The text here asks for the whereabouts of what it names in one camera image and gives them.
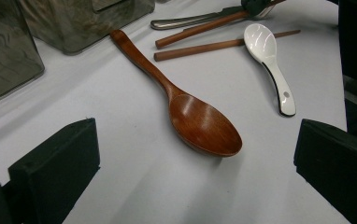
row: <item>spoon handle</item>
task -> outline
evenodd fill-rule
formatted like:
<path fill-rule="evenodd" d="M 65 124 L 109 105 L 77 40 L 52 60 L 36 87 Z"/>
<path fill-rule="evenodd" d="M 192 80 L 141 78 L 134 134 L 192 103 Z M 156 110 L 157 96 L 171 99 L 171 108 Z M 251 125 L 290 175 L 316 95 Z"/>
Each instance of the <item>spoon handle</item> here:
<path fill-rule="evenodd" d="M 132 43 L 122 30 L 114 30 L 110 34 L 115 45 L 126 55 L 126 57 L 149 76 L 155 78 L 166 91 L 169 101 L 176 95 L 185 93 L 176 87 L 164 74 L 153 65 Z"/>
<path fill-rule="evenodd" d="M 268 71 L 274 80 L 275 87 L 278 93 L 278 109 L 279 113 L 286 117 L 292 117 L 295 115 L 295 103 L 292 92 L 290 91 L 289 85 L 284 79 L 284 76 L 281 74 L 280 69 L 278 68 L 277 63 L 270 63 L 266 65 L 263 63 L 263 66 Z"/>

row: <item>wooden stick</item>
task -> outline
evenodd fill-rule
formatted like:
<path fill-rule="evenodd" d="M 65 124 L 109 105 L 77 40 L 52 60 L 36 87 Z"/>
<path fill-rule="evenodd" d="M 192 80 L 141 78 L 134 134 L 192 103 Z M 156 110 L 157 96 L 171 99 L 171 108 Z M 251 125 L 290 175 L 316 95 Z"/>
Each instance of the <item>wooden stick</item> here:
<path fill-rule="evenodd" d="M 300 30 L 293 30 L 293 31 L 287 31 L 287 32 L 282 32 L 282 33 L 276 33 L 276 34 L 274 34 L 274 36 L 275 36 L 275 38 L 279 38 L 279 37 L 283 37 L 283 36 L 287 36 L 287 35 L 295 35 L 300 32 L 301 32 Z M 159 62 L 159 61 L 184 57 L 184 56 L 188 56 L 188 55 L 208 52 L 208 51 L 212 51 L 212 50 L 216 50 L 216 49 L 226 49 L 226 48 L 242 46 L 242 45 L 245 45 L 245 41 L 243 39 L 236 39 L 236 40 L 228 40 L 228 41 L 222 41 L 222 42 L 218 42 L 218 43 L 200 45 L 200 46 L 195 46 L 195 47 L 189 47 L 189 48 L 184 48 L 184 49 L 172 49 L 172 50 L 154 53 L 154 60 L 156 62 Z"/>
<path fill-rule="evenodd" d="M 276 4 L 284 2 L 284 1 L 285 0 L 272 1 L 266 7 L 272 7 L 272 6 L 276 5 Z M 168 37 L 156 40 L 155 41 L 155 46 L 156 46 L 157 49 L 161 49 L 164 46 L 167 46 L 169 44 L 175 43 L 175 42 L 180 41 L 182 39 L 185 39 L 185 38 L 187 38 L 189 36 L 198 35 L 198 34 L 201 34 L 201 33 L 205 32 L 205 31 L 212 30 L 214 28 L 223 26 L 224 24 L 226 24 L 226 23 L 228 23 L 230 21 L 236 21 L 236 20 L 239 20 L 239 19 L 247 18 L 249 16 L 250 16 L 249 12 L 247 10 L 243 10 L 243 11 L 234 13 L 232 15 L 229 15 L 229 16 L 226 16 L 226 17 L 222 17 L 222 18 L 217 19 L 215 21 L 211 21 L 211 22 L 205 23 L 203 25 L 198 25 L 198 26 L 195 26 L 193 28 L 184 30 L 184 31 L 182 31 L 180 33 L 177 33 L 175 35 L 170 35 Z"/>

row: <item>wooden spoon bowl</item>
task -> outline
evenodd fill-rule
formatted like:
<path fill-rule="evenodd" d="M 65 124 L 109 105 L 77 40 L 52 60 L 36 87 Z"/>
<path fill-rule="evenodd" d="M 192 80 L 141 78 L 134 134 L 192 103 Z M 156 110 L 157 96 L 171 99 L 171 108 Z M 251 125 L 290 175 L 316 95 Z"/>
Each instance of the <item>wooden spoon bowl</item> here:
<path fill-rule="evenodd" d="M 179 89 L 135 47 L 121 30 L 110 36 L 117 47 L 164 88 L 169 101 L 169 116 L 178 135 L 193 149 L 218 157 L 234 156 L 242 140 L 234 125 L 213 106 Z"/>

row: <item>table surface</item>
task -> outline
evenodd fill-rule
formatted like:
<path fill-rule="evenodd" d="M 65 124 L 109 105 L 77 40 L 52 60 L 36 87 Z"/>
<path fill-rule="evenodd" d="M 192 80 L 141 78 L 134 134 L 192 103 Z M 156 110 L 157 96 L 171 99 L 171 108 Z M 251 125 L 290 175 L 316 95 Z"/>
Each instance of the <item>table surface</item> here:
<path fill-rule="evenodd" d="M 167 99 L 109 37 L 76 56 L 36 40 L 44 75 L 0 100 L 0 183 L 7 168 L 65 125 L 95 118 L 101 169 L 65 224 L 88 223 L 345 223 L 295 171 L 302 119 L 346 130 L 337 6 L 288 0 L 263 21 L 232 22 L 165 49 L 243 36 L 259 22 L 277 39 L 278 65 L 297 113 L 284 118 L 270 76 L 245 47 L 155 62 L 154 41 L 181 29 L 155 31 L 150 21 L 219 11 L 237 0 L 157 2 L 153 13 L 125 26 L 135 45 L 173 83 L 219 109 L 243 141 L 234 157 L 201 155 L 175 133 Z"/>

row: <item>transparent plastic container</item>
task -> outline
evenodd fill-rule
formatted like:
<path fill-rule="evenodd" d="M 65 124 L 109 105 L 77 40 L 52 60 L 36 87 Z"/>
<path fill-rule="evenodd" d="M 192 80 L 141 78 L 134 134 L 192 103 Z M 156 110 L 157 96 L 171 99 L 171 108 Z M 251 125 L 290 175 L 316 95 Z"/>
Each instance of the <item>transparent plastic container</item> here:
<path fill-rule="evenodd" d="M 16 0 L 0 0 L 0 97 L 40 77 L 44 64 Z"/>
<path fill-rule="evenodd" d="M 68 55 L 81 53 L 155 8 L 155 0 L 18 1 L 32 35 Z"/>

